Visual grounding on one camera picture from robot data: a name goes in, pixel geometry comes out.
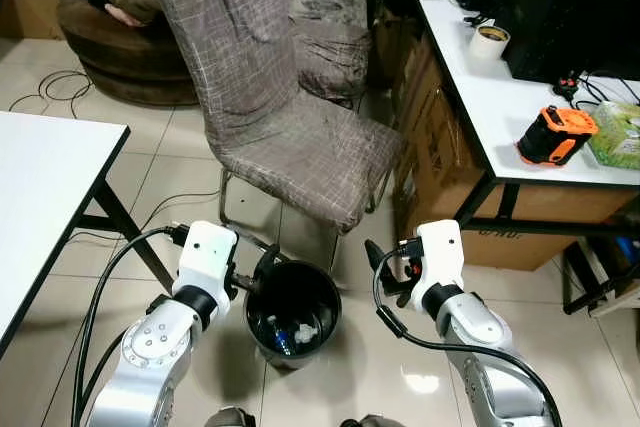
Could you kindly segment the white crumpled trash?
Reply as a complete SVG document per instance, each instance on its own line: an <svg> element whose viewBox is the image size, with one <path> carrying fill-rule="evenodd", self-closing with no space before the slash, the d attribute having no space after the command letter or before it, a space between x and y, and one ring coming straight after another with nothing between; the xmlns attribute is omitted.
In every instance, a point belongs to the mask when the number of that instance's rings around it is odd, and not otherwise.
<svg viewBox="0 0 640 427"><path fill-rule="evenodd" d="M296 345L297 348L302 348L302 346L315 343L315 341L320 339L321 334L323 334L323 330L316 325L297 323L292 332L293 344Z"/></svg>

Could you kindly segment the black round rubbish bin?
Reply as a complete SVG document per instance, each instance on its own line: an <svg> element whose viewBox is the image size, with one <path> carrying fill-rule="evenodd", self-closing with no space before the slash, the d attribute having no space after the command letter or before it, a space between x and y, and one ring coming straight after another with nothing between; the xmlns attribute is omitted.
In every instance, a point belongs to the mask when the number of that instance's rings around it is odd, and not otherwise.
<svg viewBox="0 0 640 427"><path fill-rule="evenodd" d="M261 296L247 296L244 318L248 331L266 362L278 369L300 369L325 348L337 331L342 302L337 285L328 272L301 261L279 262ZM280 354L271 344L264 318L275 316L292 336L297 323L316 325L320 339L297 348L292 355Z"/></svg>

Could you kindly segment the blue plastic bottle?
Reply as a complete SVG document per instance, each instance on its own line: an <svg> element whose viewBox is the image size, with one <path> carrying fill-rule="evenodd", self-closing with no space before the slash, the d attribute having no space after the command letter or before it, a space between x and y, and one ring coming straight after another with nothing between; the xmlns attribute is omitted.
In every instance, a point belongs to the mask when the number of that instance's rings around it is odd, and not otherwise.
<svg viewBox="0 0 640 427"><path fill-rule="evenodd" d="M279 351L280 354L292 355L294 348L292 344L292 336L284 330L282 323L279 319L270 314L270 316L264 318L264 325L266 331L269 331L271 336L271 344Z"/></svg>

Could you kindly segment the brown cardboard box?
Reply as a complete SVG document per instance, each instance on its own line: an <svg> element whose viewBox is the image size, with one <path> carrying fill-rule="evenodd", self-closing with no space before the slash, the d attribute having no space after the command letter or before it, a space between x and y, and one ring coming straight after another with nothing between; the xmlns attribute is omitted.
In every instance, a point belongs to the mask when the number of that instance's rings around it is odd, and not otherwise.
<svg viewBox="0 0 640 427"><path fill-rule="evenodd" d="M399 133L407 142L396 167L393 211L399 234L406 235L420 223L453 217L483 176L483 168L445 97L442 69L428 38L422 37L407 53L396 95ZM637 197L634 190L524 185L518 190L513 217L600 223ZM568 236L527 232L463 232L466 262L499 270L538 270L571 241Z"/></svg>

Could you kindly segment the grey left robot foot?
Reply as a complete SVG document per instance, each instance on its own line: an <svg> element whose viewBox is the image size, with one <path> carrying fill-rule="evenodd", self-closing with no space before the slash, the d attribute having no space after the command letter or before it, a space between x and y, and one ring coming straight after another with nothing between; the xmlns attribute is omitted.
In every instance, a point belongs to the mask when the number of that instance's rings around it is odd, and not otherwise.
<svg viewBox="0 0 640 427"><path fill-rule="evenodd" d="M212 413L204 427L257 427L257 421L242 408L224 407Z"/></svg>

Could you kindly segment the grey robot foot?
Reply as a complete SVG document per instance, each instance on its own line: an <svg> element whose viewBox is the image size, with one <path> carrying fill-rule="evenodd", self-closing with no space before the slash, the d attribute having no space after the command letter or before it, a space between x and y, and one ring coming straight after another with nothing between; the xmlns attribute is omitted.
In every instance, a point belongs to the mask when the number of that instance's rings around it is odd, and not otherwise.
<svg viewBox="0 0 640 427"><path fill-rule="evenodd" d="M339 423L339 427L406 427L404 424L394 419L384 417L384 415L369 414L361 419L344 419Z"/></svg>
<svg viewBox="0 0 640 427"><path fill-rule="evenodd" d="M257 427L257 421L242 408L224 407L212 413L204 427Z"/></svg>

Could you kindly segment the grey right robot foot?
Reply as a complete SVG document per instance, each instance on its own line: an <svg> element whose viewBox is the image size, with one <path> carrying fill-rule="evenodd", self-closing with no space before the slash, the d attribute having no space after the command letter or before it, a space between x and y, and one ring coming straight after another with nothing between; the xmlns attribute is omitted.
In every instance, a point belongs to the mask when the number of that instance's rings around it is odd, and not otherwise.
<svg viewBox="0 0 640 427"><path fill-rule="evenodd" d="M406 427L404 424L394 419L384 417L384 415L369 414L361 419L344 419L339 423L339 427Z"/></svg>

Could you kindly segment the orange and black tool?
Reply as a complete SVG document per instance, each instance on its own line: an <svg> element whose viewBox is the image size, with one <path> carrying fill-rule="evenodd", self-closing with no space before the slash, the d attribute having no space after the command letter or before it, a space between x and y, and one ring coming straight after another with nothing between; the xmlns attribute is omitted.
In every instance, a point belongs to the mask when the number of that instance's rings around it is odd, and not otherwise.
<svg viewBox="0 0 640 427"><path fill-rule="evenodd" d="M543 108L517 140L520 157L530 165L564 166L591 136L599 133L588 112L554 106Z"/></svg>

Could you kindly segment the small brown cloth covered chair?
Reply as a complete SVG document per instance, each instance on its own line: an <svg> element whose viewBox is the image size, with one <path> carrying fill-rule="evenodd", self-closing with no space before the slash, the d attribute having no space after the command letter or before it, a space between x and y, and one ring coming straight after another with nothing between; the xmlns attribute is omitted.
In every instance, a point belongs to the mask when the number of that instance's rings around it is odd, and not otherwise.
<svg viewBox="0 0 640 427"><path fill-rule="evenodd" d="M348 108L362 97L372 35L367 0L291 0L298 84Z"/></svg>

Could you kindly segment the white table with black legs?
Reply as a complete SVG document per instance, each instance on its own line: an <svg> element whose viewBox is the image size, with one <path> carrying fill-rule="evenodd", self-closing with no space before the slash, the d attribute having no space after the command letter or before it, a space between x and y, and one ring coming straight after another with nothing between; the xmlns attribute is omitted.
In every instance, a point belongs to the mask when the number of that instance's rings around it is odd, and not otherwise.
<svg viewBox="0 0 640 427"><path fill-rule="evenodd" d="M0 112L0 358L76 229L137 238L108 184L128 126Z"/></svg>

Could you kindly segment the white tape roll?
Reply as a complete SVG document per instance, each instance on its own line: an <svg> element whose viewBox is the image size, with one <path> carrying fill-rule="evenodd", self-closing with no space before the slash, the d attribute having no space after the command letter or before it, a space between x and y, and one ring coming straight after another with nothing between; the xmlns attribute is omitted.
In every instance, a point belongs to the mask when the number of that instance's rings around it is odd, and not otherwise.
<svg viewBox="0 0 640 427"><path fill-rule="evenodd" d="M511 40L506 29L492 24L477 25L468 43L468 55L475 60L497 61L502 58Z"/></svg>

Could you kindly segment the black plug with red button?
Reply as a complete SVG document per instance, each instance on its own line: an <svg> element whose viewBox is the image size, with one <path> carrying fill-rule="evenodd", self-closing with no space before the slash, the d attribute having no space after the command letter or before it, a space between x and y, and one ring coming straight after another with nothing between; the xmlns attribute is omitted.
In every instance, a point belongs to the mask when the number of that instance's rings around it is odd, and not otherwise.
<svg viewBox="0 0 640 427"><path fill-rule="evenodd" d="M579 92L579 75L576 72L567 72L566 75L559 76L550 84L552 92L561 97L566 102L573 102L573 98Z"/></svg>

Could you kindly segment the dark brown round pouf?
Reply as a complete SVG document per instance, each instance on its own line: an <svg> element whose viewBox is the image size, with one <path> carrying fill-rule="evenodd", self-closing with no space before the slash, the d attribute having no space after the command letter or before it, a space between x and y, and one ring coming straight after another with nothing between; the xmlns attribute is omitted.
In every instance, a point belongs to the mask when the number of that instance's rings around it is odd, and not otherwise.
<svg viewBox="0 0 640 427"><path fill-rule="evenodd" d="M164 17L133 28L87 0L60 0L58 21L84 74L111 98L160 107L198 103L195 84Z"/></svg>

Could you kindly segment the green tissue box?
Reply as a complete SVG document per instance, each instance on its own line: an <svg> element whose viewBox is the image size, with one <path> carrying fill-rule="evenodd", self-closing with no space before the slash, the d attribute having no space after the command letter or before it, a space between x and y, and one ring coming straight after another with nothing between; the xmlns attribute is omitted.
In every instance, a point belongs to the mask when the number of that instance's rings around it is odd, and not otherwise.
<svg viewBox="0 0 640 427"><path fill-rule="evenodd" d="M588 145L600 165L640 170L640 107L637 104L603 101L589 107L598 133Z"/></svg>

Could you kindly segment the black computer box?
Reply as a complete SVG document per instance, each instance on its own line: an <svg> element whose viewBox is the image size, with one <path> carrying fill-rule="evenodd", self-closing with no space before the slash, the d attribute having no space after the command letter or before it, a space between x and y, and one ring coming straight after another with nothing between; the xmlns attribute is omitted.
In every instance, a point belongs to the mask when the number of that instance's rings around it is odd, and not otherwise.
<svg viewBox="0 0 640 427"><path fill-rule="evenodd" d="M639 7L628 0L507 0L512 78L553 83L576 74L640 79Z"/></svg>

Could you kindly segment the white desk with black frame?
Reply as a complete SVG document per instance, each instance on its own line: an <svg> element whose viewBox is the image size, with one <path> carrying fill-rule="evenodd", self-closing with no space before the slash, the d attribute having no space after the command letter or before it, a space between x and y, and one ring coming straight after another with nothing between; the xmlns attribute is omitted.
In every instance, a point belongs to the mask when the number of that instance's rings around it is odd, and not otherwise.
<svg viewBox="0 0 640 427"><path fill-rule="evenodd" d="M531 185L603 191L640 188L640 172L599 165L589 151L566 166L527 165L515 143L541 108L558 104L549 85L513 79L500 61L476 61L468 53L474 28L453 0L416 0L436 47L436 60L448 76L448 92L465 122L468 140L479 149L483 174L454 213L463 230L639 239L637 226L516 220L518 194Z"/></svg>

